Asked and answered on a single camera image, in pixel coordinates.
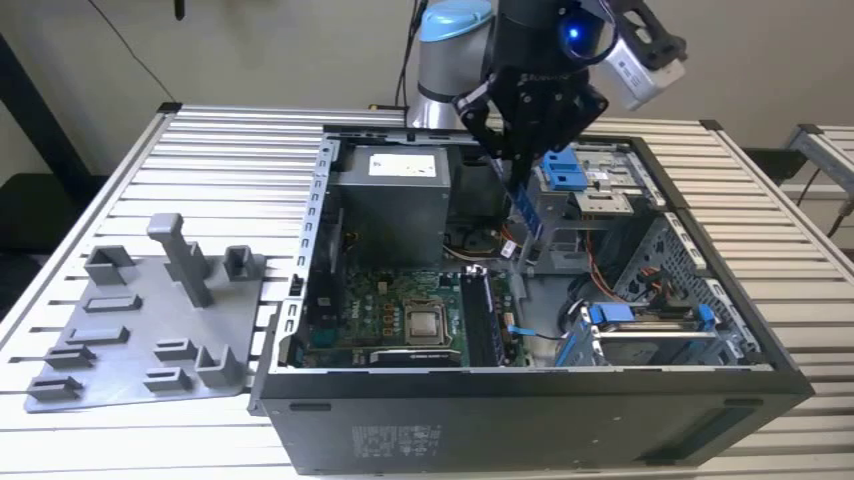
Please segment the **aluminum table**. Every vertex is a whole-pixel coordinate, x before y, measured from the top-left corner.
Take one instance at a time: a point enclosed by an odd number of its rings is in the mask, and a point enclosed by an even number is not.
[[[0,473],[27,480],[296,477],[267,419],[246,412],[246,393],[31,415],[23,392],[87,284],[92,246],[160,254],[146,225],[164,211],[183,214],[184,235],[203,251],[246,244],[270,258],[254,368],[263,327],[287,295],[322,126],[402,123],[395,111],[183,106],[158,113],[0,323]],[[645,138],[817,396],[697,470],[467,477],[854,478],[854,266],[722,130],[603,119],[589,132]]]

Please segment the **gray plastic peg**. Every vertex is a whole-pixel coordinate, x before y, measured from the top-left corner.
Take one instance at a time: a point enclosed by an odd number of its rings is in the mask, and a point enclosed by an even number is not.
[[[83,266],[98,286],[124,285],[119,267],[132,267],[134,259],[122,245],[95,247]]]
[[[194,307],[204,308],[214,303],[211,291],[204,284],[207,264],[198,247],[191,249],[182,235],[184,219],[178,213],[156,213],[148,222],[148,237],[160,242],[170,258],[167,270],[172,279],[182,282]]]

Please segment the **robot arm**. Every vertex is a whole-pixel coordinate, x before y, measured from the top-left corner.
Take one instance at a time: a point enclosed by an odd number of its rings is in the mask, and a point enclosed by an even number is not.
[[[589,68],[607,66],[627,107],[638,108],[685,74],[685,41],[643,0],[501,0],[493,29],[483,83],[454,107],[491,157],[510,160],[513,192],[534,161],[563,150],[609,107]],[[501,131],[487,126],[490,103]]]

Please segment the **motherboard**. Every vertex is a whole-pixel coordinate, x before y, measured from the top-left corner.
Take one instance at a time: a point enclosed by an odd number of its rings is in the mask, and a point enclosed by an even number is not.
[[[493,308],[501,321],[515,307],[505,273],[490,276]],[[351,269],[346,275],[343,318],[336,328],[310,329],[303,367],[372,366],[378,354],[436,352],[468,366],[468,339],[460,296],[460,273]],[[521,343],[507,336],[509,364]]]

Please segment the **blue latch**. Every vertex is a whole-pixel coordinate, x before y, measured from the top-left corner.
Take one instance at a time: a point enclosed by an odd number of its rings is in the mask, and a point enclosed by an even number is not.
[[[587,175],[578,164],[573,147],[562,152],[546,152],[543,156],[543,172],[549,177],[553,191],[583,192],[587,189]]]
[[[701,303],[697,307],[697,317],[703,331],[710,331],[715,327],[715,312],[709,305]]]
[[[635,314],[626,303],[597,303],[590,307],[590,323],[634,322]]]

